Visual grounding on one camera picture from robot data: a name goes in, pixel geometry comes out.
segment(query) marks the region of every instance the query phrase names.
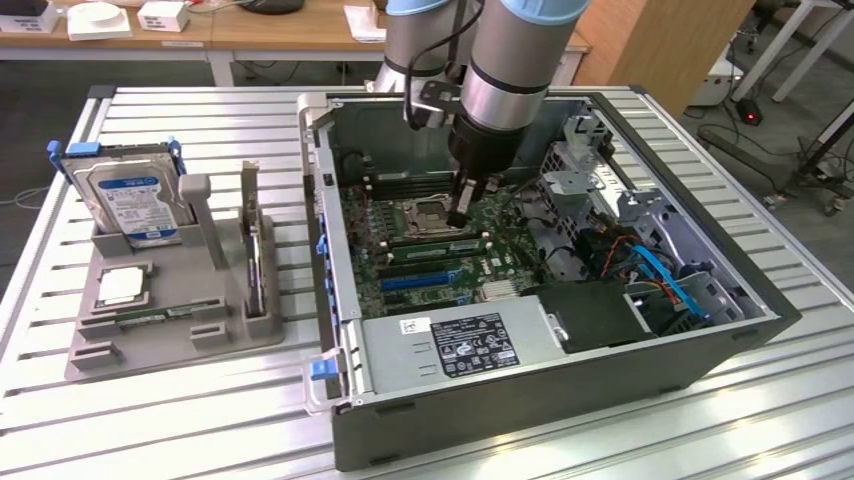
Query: blue pcie slot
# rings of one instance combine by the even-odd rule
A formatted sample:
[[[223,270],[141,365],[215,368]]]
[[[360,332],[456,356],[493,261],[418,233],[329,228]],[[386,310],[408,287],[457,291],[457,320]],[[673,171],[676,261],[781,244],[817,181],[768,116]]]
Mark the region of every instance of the blue pcie slot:
[[[421,277],[409,278],[393,278],[389,280],[381,280],[380,289],[384,292],[392,292],[394,290],[404,290],[408,288],[436,287],[438,285],[449,285],[457,280],[460,270],[450,272],[434,273]]]

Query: red wire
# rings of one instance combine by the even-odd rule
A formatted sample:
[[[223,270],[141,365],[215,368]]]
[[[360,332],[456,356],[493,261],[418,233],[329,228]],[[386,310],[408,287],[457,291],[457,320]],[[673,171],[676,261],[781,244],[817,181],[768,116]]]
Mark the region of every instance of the red wire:
[[[600,278],[605,277],[605,274],[609,272],[609,267],[612,266],[612,260],[614,259],[614,252],[617,252],[617,245],[620,245],[621,240],[625,240],[628,238],[638,238],[634,235],[621,235],[620,237],[617,237],[617,240],[614,240],[614,244],[612,245],[612,250],[609,251],[609,258],[605,261],[605,267],[602,268],[602,275],[600,275]]]
[[[652,282],[661,287],[661,289],[668,294],[668,298],[670,299],[670,302],[674,305],[677,305],[680,303],[680,300],[677,299],[677,296],[674,295],[674,293],[670,291],[670,288],[668,288],[668,285],[665,285],[665,283],[660,282],[658,280],[652,280]]]

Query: metal plate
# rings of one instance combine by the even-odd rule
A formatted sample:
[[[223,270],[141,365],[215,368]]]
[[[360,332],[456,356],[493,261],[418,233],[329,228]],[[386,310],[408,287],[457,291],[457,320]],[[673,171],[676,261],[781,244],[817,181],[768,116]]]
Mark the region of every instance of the metal plate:
[[[170,134],[187,138],[189,170],[214,175],[218,217],[235,215],[239,162],[260,160],[262,201],[277,221],[289,340],[214,362],[69,384],[65,356],[93,248],[91,220],[77,195],[65,195],[55,182],[49,199],[61,199],[58,211],[51,215],[46,208],[39,221],[49,235],[41,243],[35,232],[37,262],[17,272],[29,288],[21,304],[11,291],[0,308],[7,316],[21,311],[0,318],[14,328],[0,364],[0,474],[147,479],[854,474],[852,294],[650,98],[620,87],[602,92],[803,309],[804,319],[685,391],[382,468],[337,472],[329,418],[310,417],[302,409],[298,367],[320,345],[293,114],[297,92],[305,90],[320,89],[119,89],[115,106],[105,106],[101,115],[95,108],[85,114],[82,122],[94,123],[77,129],[85,139],[87,130],[91,139],[101,135],[117,143]],[[642,169],[632,176],[638,185],[650,182]]]

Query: white device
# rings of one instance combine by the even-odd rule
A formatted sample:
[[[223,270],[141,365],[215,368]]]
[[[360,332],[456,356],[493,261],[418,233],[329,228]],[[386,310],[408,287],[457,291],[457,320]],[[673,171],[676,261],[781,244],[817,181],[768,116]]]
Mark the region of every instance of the white device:
[[[69,39],[105,40],[134,36],[129,14],[105,2],[82,3],[69,9]]]
[[[736,90],[736,83],[743,79],[745,72],[727,59],[731,46],[724,49],[719,61],[712,66],[709,75],[700,86],[692,103],[692,107],[713,107],[720,105],[732,91]]]
[[[42,15],[0,15],[0,32],[51,33],[61,14],[54,3],[49,3]]]
[[[185,2],[150,1],[137,14],[143,30],[181,32],[187,26],[190,15]]]

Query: hard drive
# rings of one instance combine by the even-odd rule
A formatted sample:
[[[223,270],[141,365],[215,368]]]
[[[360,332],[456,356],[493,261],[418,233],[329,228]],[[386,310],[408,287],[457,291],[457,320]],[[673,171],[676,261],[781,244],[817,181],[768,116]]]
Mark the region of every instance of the hard drive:
[[[53,162],[75,185],[102,234],[123,233],[134,248],[181,242],[178,227],[195,223],[178,194],[185,173],[181,145],[73,145]]]

